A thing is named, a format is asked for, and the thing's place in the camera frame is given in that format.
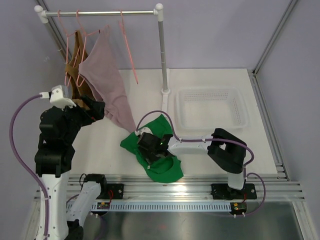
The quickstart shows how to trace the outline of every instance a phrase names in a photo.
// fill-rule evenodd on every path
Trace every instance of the purple wall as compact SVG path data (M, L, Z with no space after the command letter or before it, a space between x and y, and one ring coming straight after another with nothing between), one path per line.
M292 180L320 234L320 2L300 1L258 80Z
M61 83L63 60L34 12L34 1L10 0L0 7L1 160L0 239L18 240L30 214L37 185L18 164L9 144L9 122L25 99ZM17 150L35 168L40 114L50 104L35 100L18 116L14 128Z
M289 0L46 0L51 11L152 10L164 5L168 68L253 69ZM111 26L111 43L120 68L131 68L119 16L81 17L87 32ZM72 33L75 17L64 17ZM125 16L126 33L138 69L161 68L157 18ZM89 49L94 44L91 38Z

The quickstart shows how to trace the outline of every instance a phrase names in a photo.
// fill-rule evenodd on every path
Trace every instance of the clothing rack pole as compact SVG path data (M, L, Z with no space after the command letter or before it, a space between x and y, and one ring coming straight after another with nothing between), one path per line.
M37 5L34 7L34 11L38 14L41 22L46 26L48 31L52 33L53 29L50 29L51 26L48 24L48 18L57 17L58 13L53 11L46 11L42 6ZM159 40L160 40L160 54L161 54L161 68L162 68L162 80L163 80L163 89L161 92L164 95L170 93L168 88L168 79L167 79L167 64L166 64L166 52L165 52L165 38L164 38L164 6L161 3L158 3L155 6L155 9L148 11L79 11L78 16L132 16L132 15L154 15L158 19L158 28L159 28ZM61 17L75 17L76 12L60 12ZM59 44L53 34L53 37L56 45L58 46L59 51L61 51L62 46Z

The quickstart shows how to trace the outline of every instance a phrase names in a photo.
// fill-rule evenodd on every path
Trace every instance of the brown garment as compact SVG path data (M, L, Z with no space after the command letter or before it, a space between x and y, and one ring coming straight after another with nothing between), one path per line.
M81 96L87 95L89 98L94 100L95 98L86 81L84 81L81 86L76 85L78 74L79 74L79 64L81 63L83 52L84 52L83 60L85 60L88 57L88 54L86 51L84 51L84 43L82 40L82 35L80 30L76 31L76 33L74 34L74 38L75 38L75 43L74 43L72 59L69 63L65 65L65 71L67 72L67 79L69 79L69 77L71 76L70 83L72 88L72 99L80 99ZM83 81L83 78L80 76L78 80L78 84L81 84L82 81Z

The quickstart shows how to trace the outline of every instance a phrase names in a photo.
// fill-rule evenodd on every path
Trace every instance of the pink tank top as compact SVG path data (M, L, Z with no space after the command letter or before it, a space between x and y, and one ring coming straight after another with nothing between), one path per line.
M136 129L128 103L123 79L109 46L108 29L101 30L86 60L79 64L79 73L85 78L97 101L104 101L104 115L130 133Z

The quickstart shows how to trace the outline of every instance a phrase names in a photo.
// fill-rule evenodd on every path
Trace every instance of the green cloth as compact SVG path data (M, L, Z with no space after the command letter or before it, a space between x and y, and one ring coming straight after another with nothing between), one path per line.
M162 138L165 134L173 133L170 124L162 114L144 127L149 128L158 138ZM149 163L138 150L138 139L133 132L122 140L120 146L136 156L149 178L158 183L173 183L184 176L181 170L181 161L176 156L161 158L149 166Z

